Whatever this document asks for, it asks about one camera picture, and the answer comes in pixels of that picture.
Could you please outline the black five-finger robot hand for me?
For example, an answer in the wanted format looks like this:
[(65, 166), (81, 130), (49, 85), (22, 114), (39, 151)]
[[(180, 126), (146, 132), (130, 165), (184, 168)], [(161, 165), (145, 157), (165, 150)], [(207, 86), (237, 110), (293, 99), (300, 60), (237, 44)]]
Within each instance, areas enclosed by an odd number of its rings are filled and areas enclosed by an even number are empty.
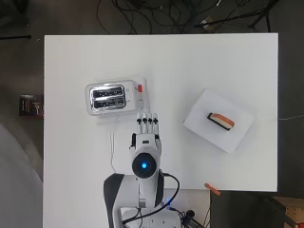
[(132, 159), (141, 153), (148, 153), (156, 162), (160, 161), (162, 142), (156, 113), (142, 112), (137, 115), (137, 132), (132, 135), (129, 152)]

